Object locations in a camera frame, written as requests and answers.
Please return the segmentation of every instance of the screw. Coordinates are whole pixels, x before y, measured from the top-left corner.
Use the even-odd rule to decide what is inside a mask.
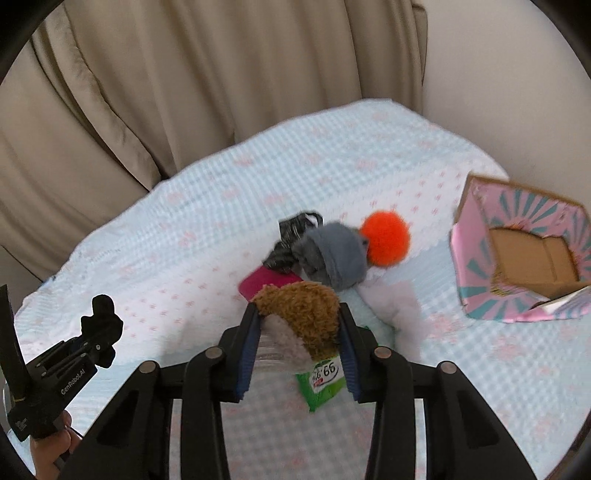
[[[378,358],[390,358],[392,356],[392,350],[387,346],[379,346],[374,350],[374,355]]]
[[[443,362],[441,364],[441,371],[448,375],[453,375],[457,372],[457,365],[453,362]]]
[[[152,360],[145,361],[139,366],[139,371],[143,374],[150,374],[154,370],[156,370],[156,362]]]
[[[223,350],[218,346],[211,346],[205,350],[205,356],[207,358],[220,358],[223,355]]]

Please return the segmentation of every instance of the pink phone case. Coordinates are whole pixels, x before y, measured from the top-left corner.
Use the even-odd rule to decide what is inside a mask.
[[[251,301],[252,298],[259,293],[265,285],[276,285],[282,287],[290,283],[302,281],[295,273],[288,274],[277,273],[265,267],[259,267],[238,285],[240,295]]]

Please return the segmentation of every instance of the pink and teal striped pattern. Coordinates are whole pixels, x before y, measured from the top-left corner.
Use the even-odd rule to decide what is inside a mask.
[[[591,310],[590,298],[575,299],[554,314],[531,309],[544,298],[502,283],[488,229],[514,228],[539,236],[563,236],[582,281],[591,277],[591,230],[585,211],[576,205],[525,189],[472,179],[460,218],[452,230],[459,294],[473,318],[534,322],[579,317]]]

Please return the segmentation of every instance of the green package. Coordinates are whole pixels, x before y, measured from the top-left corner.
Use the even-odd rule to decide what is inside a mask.
[[[296,374],[310,412],[333,398],[346,385],[340,356],[316,364],[312,372]]]

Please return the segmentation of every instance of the brown plush toy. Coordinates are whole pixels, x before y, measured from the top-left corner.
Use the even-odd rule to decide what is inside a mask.
[[[300,340],[314,363],[338,355],[339,298],[330,287],[311,281],[266,285],[252,301],[261,315],[272,316],[269,320],[286,322],[283,332],[278,335],[280,328],[275,328],[272,335],[276,341],[281,338],[278,343],[290,343],[289,350]]]

